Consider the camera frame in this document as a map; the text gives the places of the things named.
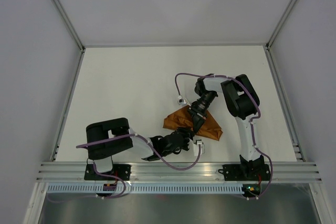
metal extrusion bar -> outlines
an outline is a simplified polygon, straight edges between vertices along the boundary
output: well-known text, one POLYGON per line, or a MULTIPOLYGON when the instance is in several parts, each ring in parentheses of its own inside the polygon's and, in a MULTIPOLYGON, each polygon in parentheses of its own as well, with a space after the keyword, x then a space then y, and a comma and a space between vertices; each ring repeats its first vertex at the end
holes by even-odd
POLYGON ((284 23, 286 22, 287 18, 289 17, 289 15, 290 15, 291 11, 293 10, 293 8, 294 8, 295 4, 297 3, 297 1, 298 0, 290 0, 289 1, 289 3, 287 5, 284 13, 282 14, 282 16, 281 16, 281 18, 280 18, 280 20, 279 20, 279 22, 278 22, 278 24, 276 26, 276 28, 274 29, 271 37, 269 38, 269 40, 267 42, 267 47, 268 48, 270 48, 273 45, 274 41, 276 40, 279 32, 281 31, 284 23))
POLYGON ((129 44, 129 43, 117 43, 117 44, 88 44, 87 48, 110 48, 110 47, 195 47, 195 46, 203 46, 203 47, 214 47, 214 46, 263 46, 265 42, 168 42, 168 43, 137 43, 137 44, 129 44))
POLYGON ((293 150, 294 150, 294 153, 295 153, 296 160, 298 162, 303 162, 303 157, 302 157, 302 154, 301 154, 301 149, 300 149, 299 144, 293 143, 293 150))
MULTIPOLYGON (((165 184, 232 184, 224 181, 218 172, 224 164, 236 163, 198 163, 184 172, 173 170, 163 163, 126 163, 131 165, 131 183, 165 184)), ((189 163, 174 163, 185 167, 189 163)), ((272 183, 321 183, 321 176, 313 162, 274 162, 272 183)), ((36 182, 49 183, 91 183, 84 180, 86 162, 45 162, 41 164, 36 182)), ((96 181, 96 184, 107 181, 96 181)))
POLYGON ((24 224, 38 223, 47 188, 47 183, 35 183, 23 221, 24 224))
POLYGON ((304 155, 304 152, 302 152, 302 148, 301 148, 299 140, 298 140, 298 134, 296 132, 296 128, 295 128, 295 125, 294 125, 293 116, 292 116, 292 113, 290 111, 290 108, 289 108, 289 105, 288 105, 289 103, 288 103, 288 100, 287 100, 287 97, 286 97, 286 94, 285 94, 285 90, 283 89, 283 86, 282 86, 282 83, 281 83, 281 80, 280 80, 280 76, 279 76, 276 64, 274 62, 272 53, 267 47, 264 47, 264 51, 265 51, 265 55, 266 55, 266 58, 267 58, 267 61, 268 61, 269 69, 271 71, 273 82, 274 82, 274 85, 275 85, 277 93, 278 93, 278 97, 279 97, 280 105, 281 105, 281 108, 282 108, 282 112, 284 113, 284 116, 285 116, 285 121, 286 121, 286 124, 287 124, 287 128, 288 128, 290 138, 292 139, 293 143, 298 144, 298 147, 300 148, 300 152, 301 152, 301 158, 302 158, 303 161, 305 161, 305 159, 304 159, 305 155, 304 155))
POLYGON ((72 101, 72 97, 74 96, 74 92, 75 92, 75 86, 78 80, 78 76, 79 76, 79 71, 80 71, 80 67, 82 65, 83 62, 83 58, 84 58, 84 54, 85 54, 85 49, 84 51, 81 52, 79 60, 78 60, 78 64, 77 64, 77 68, 76 68, 76 72, 70 87, 70 90, 68 91, 68 96, 67 96, 67 100, 64 106, 64 109, 62 111, 62 118, 60 119, 59 125, 58 125, 58 129, 57 129, 57 135, 56 138, 54 140, 54 151, 51 154, 50 160, 51 161, 55 161, 56 160, 56 155, 58 152, 58 147, 59 147, 59 143, 61 141, 62 138, 62 134, 63 134, 63 130, 64 130, 64 126, 65 126, 65 122, 67 120, 67 115, 68 112, 70 110, 70 105, 71 105, 71 101, 72 101))
POLYGON ((311 193, 322 224, 335 224, 335 214, 324 184, 310 184, 311 193))
POLYGON ((54 4, 54 6, 56 7, 56 10, 58 11, 59 15, 61 16, 63 22, 65 23, 69 33, 71 34, 71 36, 75 40, 77 46, 79 47, 79 49, 81 51, 83 51, 85 49, 85 47, 84 47, 83 43, 81 42, 81 40, 79 39, 78 34, 77 34, 75 28, 73 27, 67 13, 65 12, 61 2, 59 0, 51 0, 51 1, 54 4))

brown cloth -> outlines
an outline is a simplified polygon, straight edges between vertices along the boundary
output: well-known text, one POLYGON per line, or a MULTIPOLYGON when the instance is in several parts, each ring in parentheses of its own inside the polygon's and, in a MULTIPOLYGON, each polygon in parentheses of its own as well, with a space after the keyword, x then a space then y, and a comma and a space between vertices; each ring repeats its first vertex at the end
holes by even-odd
MULTIPOLYGON (((193 127, 193 121, 188 113, 189 106, 185 106, 164 119, 163 127, 169 130, 176 130, 177 127, 193 127)), ((222 128, 218 125, 213 116, 207 111, 207 119, 196 135, 211 138, 219 141, 222 135, 222 128)))

purple cable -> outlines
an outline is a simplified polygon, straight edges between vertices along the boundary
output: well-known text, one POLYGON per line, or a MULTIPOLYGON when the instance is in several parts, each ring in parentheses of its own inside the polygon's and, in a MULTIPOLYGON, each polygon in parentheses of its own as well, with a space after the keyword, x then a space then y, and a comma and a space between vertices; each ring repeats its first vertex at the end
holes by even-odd
POLYGON ((114 186, 104 186, 103 189, 112 189, 114 190, 117 187, 117 185, 114 186))
POLYGON ((261 117, 261 111, 259 109, 259 106, 258 104, 256 103, 256 101, 254 100, 254 98, 252 97, 252 95, 248 92, 248 90, 245 88, 245 86, 240 82, 240 81, 237 81, 235 78, 232 78, 232 77, 228 77, 228 76, 225 76, 225 75, 211 75, 211 76, 200 76, 198 74, 193 74, 193 73, 178 73, 176 76, 175 76, 175 85, 176 85, 176 88, 177 88, 177 92, 179 95, 181 95, 180 93, 180 89, 179 89, 179 86, 177 85, 177 77, 180 76, 180 75, 183 75, 183 76, 194 76, 194 77, 204 77, 204 78, 215 78, 215 77, 222 77, 222 78, 226 78, 228 80, 232 80, 234 81, 235 83, 237 83, 242 89, 243 91, 247 94, 247 96, 251 99, 251 102, 253 103, 254 107, 256 108, 257 110, 257 115, 256 116, 253 116, 251 119, 250 119, 250 124, 251 124, 251 134, 252 134, 252 141, 253 141, 253 145, 254 145, 254 148, 256 149, 257 152, 259 152, 262 156, 265 156, 267 157, 267 159, 269 160, 269 164, 270 164, 270 179, 268 181, 268 184, 266 186, 266 188, 264 189, 264 191, 259 195, 262 196, 269 188, 271 182, 272 182, 272 178, 273 178, 273 163, 272 163, 272 160, 271 158, 265 154, 264 152, 262 152, 257 146, 257 143, 256 143, 256 137, 255 137, 255 132, 254 132, 254 126, 252 124, 252 121, 254 119, 258 119, 261 117))
POLYGON ((103 144, 103 143, 111 142, 111 141, 122 139, 122 138, 125 138, 125 137, 131 137, 131 136, 138 137, 142 141, 144 141, 152 149, 152 151, 159 157, 159 159, 161 159, 167 166, 169 166, 171 169, 174 169, 174 170, 189 170, 197 164, 197 162, 200 160, 199 158, 201 157, 202 149, 201 149, 201 146, 199 146, 198 147, 198 156, 197 156, 197 158, 196 158, 196 160, 193 164, 191 164, 188 167, 184 167, 184 168, 178 168, 178 167, 172 166, 170 163, 168 163, 166 160, 164 160, 164 158, 156 151, 156 149, 154 149, 154 147, 150 143, 147 142, 146 138, 144 138, 141 135, 137 135, 137 134, 127 134, 127 135, 116 136, 116 137, 113 137, 113 138, 108 138, 108 139, 104 139, 104 140, 100 140, 100 141, 96 141, 96 142, 92 142, 92 143, 80 144, 80 145, 77 145, 76 148, 87 148, 88 146, 103 144))
POLYGON ((72 199, 66 199, 66 200, 53 200, 50 198, 50 194, 46 194, 46 198, 49 202, 54 203, 54 204, 60 204, 60 203, 65 203, 71 200, 75 200, 75 199, 84 199, 84 198, 95 198, 95 195, 83 195, 83 196, 79 196, 76 198, 72 198, 72 199))

